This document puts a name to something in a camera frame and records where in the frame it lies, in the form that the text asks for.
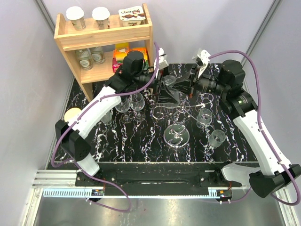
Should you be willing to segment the ribbed goblet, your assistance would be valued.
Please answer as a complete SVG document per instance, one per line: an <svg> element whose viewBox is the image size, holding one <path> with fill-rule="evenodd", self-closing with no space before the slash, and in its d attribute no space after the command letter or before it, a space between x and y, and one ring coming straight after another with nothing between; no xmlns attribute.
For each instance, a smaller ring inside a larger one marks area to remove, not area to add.
<svg viewBox="0 0 301 226"><path fill-rule="evenodd" d="M165 84L165 90L171 91L176 90L173 88L174 83L176 82L177 78L173 75L167 75L163 78L163 83Z"/></svg>
<svg viewBox="0 0 301 226"><path fill-rule="evenodd" d="M197 126L203 128L212 122L212 112L209 109L201 109L197 116Z"/></svg>
<svg viewBox="0 0 301 226"><path fill-rule="evenodd" d="M104 125L111 125L112 123L112 113L111 111L108 111L102 118L101 118L101 122Z"/></svg>
<svg viewBox="0 0 301 226"><path fill-rule="evenodd" d="M209 136L209 145L213 148L219 147L226 139L226 135L222 130L214 130Z"/></svg>

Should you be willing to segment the chrome wine glass rack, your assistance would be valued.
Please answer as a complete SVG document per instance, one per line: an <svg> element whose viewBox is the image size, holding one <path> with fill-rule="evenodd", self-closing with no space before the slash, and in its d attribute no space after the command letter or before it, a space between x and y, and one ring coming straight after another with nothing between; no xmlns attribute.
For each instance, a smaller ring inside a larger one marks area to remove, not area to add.
<svg viewBox="0 0 301 226"><path fill-rule="evenodd" d="M181 149L185 147L190 140L190 133L185 125L189 119L196 119L192 115L192 110L197 107L204 108L211 104L213 98L209 97L200 103L191 104L188 98L181 98L181 95L176 96L175 103L157 103L152 110L152 117L156 120L167 119L168 125L163 132L163 140L165 144L173 149Z"/></svg>

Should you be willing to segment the clear stemmed wine glass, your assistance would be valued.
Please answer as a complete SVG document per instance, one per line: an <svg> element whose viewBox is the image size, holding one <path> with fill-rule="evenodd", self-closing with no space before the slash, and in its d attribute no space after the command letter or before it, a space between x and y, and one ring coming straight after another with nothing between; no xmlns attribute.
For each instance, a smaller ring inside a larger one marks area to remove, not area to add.
<svg viewBox="0 0 301 226"><path fill-rule="evenodd" d="M142 122L145 119L145 113L142 109L145 106L145 101L141 93L135 93L130 96L130 108L134 111L134 120Z"/></svg>
<svg viewBox="0 0 301 226"><path fill-rule="evenodd" d="M128 113L128 110L130 109L130 102L129 98L126 97L121 100L121 102L115 106L116 110L120 113L122 113L121 116L121 122L122 123L130 123L133 119L132 115Z"/></svg>

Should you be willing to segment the green Scrub Daddy box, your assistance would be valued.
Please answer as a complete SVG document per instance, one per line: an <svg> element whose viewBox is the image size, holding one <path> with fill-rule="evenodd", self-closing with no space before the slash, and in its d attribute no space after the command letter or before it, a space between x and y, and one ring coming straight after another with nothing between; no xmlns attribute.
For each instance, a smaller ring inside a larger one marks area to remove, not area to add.
<svg viewBox="0 0 301 226"><path fill-rule="evenodd" d="M132 48L131 51L140 51L143 54L143 58L145 60L145 66L144 68L148 68L148 54L147 54L147 49L145 47L140 47L140 48Z"/></svg>

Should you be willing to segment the left white lidded cup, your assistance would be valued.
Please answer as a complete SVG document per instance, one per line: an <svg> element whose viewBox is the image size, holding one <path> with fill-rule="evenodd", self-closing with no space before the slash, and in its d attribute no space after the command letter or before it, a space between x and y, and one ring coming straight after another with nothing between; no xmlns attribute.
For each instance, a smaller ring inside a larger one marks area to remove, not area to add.
<svg viewBox="0 0 301 226"><path fill-rule="evenodd" d="M82 31L86 28L84 20L84 11L81 7L72 6L66 10L66 17L71 21L76 31Z"/></svg>

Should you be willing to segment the wooden two-tier shelf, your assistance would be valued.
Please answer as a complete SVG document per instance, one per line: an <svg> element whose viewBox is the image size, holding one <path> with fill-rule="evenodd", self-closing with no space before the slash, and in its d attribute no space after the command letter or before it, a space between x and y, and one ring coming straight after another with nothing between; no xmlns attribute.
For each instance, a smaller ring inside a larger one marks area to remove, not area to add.
<svg viewBox="0 0 301 226"><path fill-rule="evenodd" d="M86 28L76 31L71 23L58 14L56 18L54 39L66 63L88 101L93 99L94 82L105 81L113 75L112 52L105 53L105 62L84 70L77 61L75 50L108 46L125 42L144 41L148 53L148 63L154 63L153 26L147 5L142 5L145 21L141 25L124 27L118 15L110 16L110 28L100 30L92 18L85 19Z"/></svg>

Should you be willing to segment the right white lidded cup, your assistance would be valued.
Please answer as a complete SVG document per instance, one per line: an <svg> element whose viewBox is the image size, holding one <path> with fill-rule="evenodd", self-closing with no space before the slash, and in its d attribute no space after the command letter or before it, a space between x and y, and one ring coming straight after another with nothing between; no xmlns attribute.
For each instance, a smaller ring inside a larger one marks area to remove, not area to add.
<svg viewBox="0 0 301 226"><path fill-rule="evenodd" d="M100 30L108 29L110 27L109 17L110 12L106 7L96 7L92 11L92 18L96 21Z"/></svg>

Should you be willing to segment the pink sponge box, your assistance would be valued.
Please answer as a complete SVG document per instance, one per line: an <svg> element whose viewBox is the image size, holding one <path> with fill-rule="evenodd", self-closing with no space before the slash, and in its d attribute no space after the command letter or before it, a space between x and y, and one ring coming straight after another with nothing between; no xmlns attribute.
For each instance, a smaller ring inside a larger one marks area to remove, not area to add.
<svg viewBox="0 0 301 226"><path fill-rule="evenodd" d="M115 44L112 58L112 69L116 72L120 65L123 65L123 60L129 52L129 43Z"/></svg>

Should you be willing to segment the clear glass bottle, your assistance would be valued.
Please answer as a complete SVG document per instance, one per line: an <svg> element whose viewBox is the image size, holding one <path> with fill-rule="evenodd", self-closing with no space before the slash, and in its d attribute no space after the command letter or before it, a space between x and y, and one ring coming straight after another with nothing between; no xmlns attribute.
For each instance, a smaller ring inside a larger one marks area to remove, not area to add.
<svg viewBox="0 0 301 226"><path fill-rule="evenodd" d="M88 49L75 50L76 58L83 70L90 70L93 67L92 57Z"/></svg>
<svg viewBox="0 0 301 226"><path fill-rule="evenodd" d="M90 52L96 64L103 64L105 62L105 55L104 55L103 48L101 46L91 48Z"/></svg>

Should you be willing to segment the right clear glass bottle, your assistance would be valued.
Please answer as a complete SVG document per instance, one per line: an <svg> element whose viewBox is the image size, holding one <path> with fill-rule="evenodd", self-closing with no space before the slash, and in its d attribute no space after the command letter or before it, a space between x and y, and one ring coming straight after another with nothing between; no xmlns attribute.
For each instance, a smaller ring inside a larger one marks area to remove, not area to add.
<svg viewBox="0 0 301 226"><path fill-rule="evenodd" d="M96 64L103 64L105 62L105 55L104 55L103 48L101 46L91 48L90 52Z"/></svg>

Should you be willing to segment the round yellow wooden coaster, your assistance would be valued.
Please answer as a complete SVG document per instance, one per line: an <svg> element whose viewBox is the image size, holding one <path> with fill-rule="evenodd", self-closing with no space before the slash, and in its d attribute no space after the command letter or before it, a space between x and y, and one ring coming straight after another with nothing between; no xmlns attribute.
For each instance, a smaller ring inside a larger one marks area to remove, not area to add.
<svg viewBox="0 0 301 226"><path fill-rule="evenodd" d="M77 116L81 112L80 108L74 107L67 110L64 114L64 121L69 122L73 117Z"/></svg>

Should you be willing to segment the clear stemmed wine glass right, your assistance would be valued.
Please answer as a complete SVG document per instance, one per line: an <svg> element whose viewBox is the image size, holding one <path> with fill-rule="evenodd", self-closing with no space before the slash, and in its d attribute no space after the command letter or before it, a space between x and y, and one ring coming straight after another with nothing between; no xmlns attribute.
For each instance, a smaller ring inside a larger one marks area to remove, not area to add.
<svg viewBox="0 0 301 226"><path fill-rule="evenodd" d="M130 108L134 111L134 120L142 122L145 119L145 113L142 109L145 106L145 101L141 93L135 93L130 96Z"/></svg>

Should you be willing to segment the clear stemmed wine glass left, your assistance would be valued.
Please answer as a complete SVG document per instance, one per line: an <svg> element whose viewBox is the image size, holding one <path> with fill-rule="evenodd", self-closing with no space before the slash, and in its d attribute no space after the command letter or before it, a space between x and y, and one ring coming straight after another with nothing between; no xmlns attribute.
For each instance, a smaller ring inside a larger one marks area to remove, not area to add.
<svg viewBox="0 0 301 226"><path fill-rule="evenodd" d="M121 100L121 102L115 106L116 110L120 113L122 113L121 116L121 122L122 123L130 123L133 119L132 115L128 113L128 110L130 109L130 102L129 98L126 97Z"/></svg>

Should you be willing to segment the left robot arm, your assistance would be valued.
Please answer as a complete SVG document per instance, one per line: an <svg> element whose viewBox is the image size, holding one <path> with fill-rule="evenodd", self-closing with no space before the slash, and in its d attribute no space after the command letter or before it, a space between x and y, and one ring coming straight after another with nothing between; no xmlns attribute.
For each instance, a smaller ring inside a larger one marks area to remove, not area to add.
<svg viewBox="0 0 301 226"><path fill-rule="evenodd" d="M69 122L59 120L55 124L56 145L54 153L61 147L84 174L91 186L101 183L100 166L93 159L91 146L86 137L103 116L121 103L122 98L140 93L144 89L157 89L161 79L159 71L168 67L167 55L162 48L156 47L154 71L148 72L138 63L142 53L131 51L122 66L109 78L98 95Z"/></svg>

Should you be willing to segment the Chobani yogurt tub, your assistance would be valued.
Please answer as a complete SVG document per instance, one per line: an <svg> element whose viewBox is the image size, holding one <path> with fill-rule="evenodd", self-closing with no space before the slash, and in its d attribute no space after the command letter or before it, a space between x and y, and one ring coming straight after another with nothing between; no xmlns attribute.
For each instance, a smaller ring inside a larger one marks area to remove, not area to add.
<svg viewBox="0 0 301 226"><path fill-rule="evenodd" d="M124 27L140 25L146 19L142 6L120 9L118 13Z"/></svg>

